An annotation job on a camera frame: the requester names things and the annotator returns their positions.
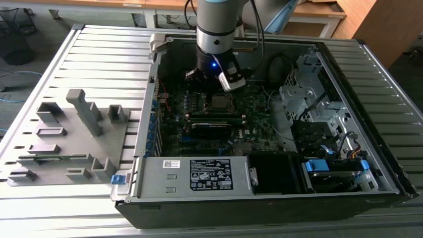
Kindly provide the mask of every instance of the blue cable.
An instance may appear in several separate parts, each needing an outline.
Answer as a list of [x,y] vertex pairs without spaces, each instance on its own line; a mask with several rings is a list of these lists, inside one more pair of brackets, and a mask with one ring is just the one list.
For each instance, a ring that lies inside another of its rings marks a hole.
[[5,102],[5,103],[23,103],[23,102],[25,102],[27,100],[11,101],[11,100],[1,99],[1,98],[0,98],[0,101],[3,101],[3,102]]
[[[37,76],[43,77],[43,74],[41,73],[37,73],[37,72],[32,72],[32,71],[16,71],[16,72],[12,72],[12,71],[8,71],[5,69],[1,69],[0,68],[0,71],[4,71],[7,72],[5,74],[0,75],[0,78],[7,76],[7,75],[11,75],[13,73],[29,73],[29,74],[36,74]],[[21,102],[25,102],[27,100],[19,100],[19,101],[13,101],[13,100],[7,100],[7,99],[1,99],[0,98],[0,101],[5,102],[5,103],[21,103]]]

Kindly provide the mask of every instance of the barcode label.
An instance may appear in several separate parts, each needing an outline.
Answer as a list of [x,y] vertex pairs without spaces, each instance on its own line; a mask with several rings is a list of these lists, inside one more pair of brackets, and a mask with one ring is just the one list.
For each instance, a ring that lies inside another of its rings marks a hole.
[[163,167],[164,168],[180,168],[180,160],[164,160]]
[[124,3],[124,6],[141,7],[141,4],[128,4],[128,3]]

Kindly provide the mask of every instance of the table leg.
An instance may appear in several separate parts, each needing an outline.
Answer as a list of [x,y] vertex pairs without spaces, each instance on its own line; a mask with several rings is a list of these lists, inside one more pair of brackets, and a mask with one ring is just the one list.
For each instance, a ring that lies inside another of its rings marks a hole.
[[60,16],[59,16],[59,10],[48,10],[48,11],[51,12],[52,18],[53,18],[55,20],[57,20],[57,19],[60,18]]
[[335,30],[336,30],[339,22],[340,22],[339,18],[332,18],[329,20],[329,22],[324,25],[324,28],[323,28],[323,31],[321,31],[319,37],[331,38],[332,34],[333,34]]
[[144,9],[147,28],[156,28],[156,12],[153,9]]

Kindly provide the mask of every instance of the green circuit board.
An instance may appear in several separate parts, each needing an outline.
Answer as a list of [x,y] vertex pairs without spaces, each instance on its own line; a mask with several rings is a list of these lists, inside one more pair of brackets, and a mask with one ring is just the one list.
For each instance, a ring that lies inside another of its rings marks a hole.
[[[161,156],[237,156],[251,150],[280,150],[260,85],[213,94],[189,91],[181,85],[165,87]],[[231,132],[221,138],[193,138],[189,129],[197,123],[231,125]]]

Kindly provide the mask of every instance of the motherboard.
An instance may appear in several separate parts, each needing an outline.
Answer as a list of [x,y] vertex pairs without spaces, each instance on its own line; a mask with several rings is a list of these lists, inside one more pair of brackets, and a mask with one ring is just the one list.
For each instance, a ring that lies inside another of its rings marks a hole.
[[253,150],[281,149],[261,85],[251,83],[229,93],[200,92],[163,80],[159,98],[163,156],[240,156]]

